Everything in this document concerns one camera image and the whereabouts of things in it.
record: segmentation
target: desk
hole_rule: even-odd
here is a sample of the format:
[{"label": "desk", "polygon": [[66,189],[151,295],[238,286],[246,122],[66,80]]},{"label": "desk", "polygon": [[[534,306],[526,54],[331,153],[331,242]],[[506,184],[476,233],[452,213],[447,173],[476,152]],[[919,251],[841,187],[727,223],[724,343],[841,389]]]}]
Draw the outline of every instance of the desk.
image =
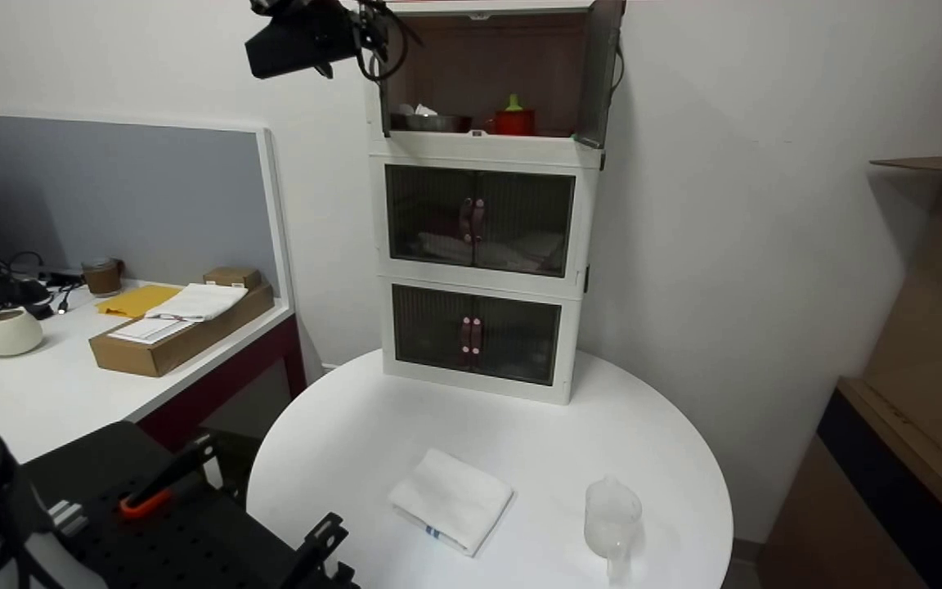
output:
[{"label": "desk", "polygon": [[[424,449],[514,489],[473,559],[384,501]],[[568,407],[384,377],[380,354],[344,364],[278,417],[246,509],[290,546],[335,510],[351,532],[335,559],[374,589],[585,589],[605,586],[605,564],[582,542],[585,489],[600,476],[643,503],[632,586],[724,582],[733,509],[707,441],[661,393],[585,354]]]},{"label": "desk", "polygon": [[122,420],[141,422],[157,441],[175,449],[200,420],[273,360],[287,364],[290,398],[304,387],[293,322],[281,302],[168,377],[100,369],[88,336],[122,319],[97,315],[84,288],[70,295],[70,307],[43,322],[43,346],[0,360],[0,436],[17,462]]}]

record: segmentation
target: wall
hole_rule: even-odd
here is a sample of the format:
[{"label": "wall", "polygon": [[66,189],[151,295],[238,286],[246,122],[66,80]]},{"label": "wall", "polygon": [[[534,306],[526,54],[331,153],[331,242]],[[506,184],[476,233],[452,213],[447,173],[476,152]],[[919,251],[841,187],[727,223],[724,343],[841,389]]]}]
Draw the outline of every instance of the wall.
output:
[{"label": "wall", "polygon": [[[253,81],[246,0],[0,0],[0,108],[246,117],[273,135],[296,311],[323,364],[376,346],[364,86]],[[919,233],[942,152],[942,0],[632,0],[585,346],[664,389],[761,542]]]}]

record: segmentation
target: plastic cup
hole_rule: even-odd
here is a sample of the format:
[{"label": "plastic cup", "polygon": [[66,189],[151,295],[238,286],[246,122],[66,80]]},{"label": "plastic cup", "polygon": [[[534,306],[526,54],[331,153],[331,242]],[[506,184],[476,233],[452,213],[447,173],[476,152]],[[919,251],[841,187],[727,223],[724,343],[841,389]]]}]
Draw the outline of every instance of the plastic cup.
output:
[{"label": "plastic cup", "polygon": [[582,538],[609,559],[609,586],[622,586],[642,542],[642,497],[613,478],[588,486]]}]

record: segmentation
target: box on desk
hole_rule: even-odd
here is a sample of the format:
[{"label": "box on desk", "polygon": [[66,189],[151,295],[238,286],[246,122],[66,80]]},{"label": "box on desk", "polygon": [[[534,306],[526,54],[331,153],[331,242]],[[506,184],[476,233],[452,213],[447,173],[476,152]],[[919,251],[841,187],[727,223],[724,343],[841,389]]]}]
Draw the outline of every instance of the box on desk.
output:
[{"label": "box on desk", "polygon": [[271,286],[263,286],[261,275],[249,271],[249,268],[217,268],[217,271],[204,275],[204,282],[246,286],[249,292],[243,295],[243,302],[236,307],[221,311],[219,319],[192,326],[192,328],[169,335],[157,343],[116,340],[112,335],[133,326],[133,322],[116,326],[116,328],[88,340],[97,367],[100,369],[122,369],[122,372],[163,377],[173,367],[204,354],[205,346],[230,336],[231,331],[238,331],[243,326],[249,326],[253,319],[263,315],[273,306]]}]

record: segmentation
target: cabinet drawer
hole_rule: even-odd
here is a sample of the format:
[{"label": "cabinet drawer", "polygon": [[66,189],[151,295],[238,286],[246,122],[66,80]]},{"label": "cabinet drawer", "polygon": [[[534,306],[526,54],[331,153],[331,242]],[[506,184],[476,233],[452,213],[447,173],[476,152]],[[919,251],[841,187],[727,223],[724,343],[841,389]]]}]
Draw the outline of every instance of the cabinet drawer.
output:
[{"label": "cabinet drawer", "polygon": [[392,286],[395,360],[553,387],[559,306]]},{"label": "cabinet drawer", "polygon": [[384,251],[564,278],[576,176],[384,167]]}]

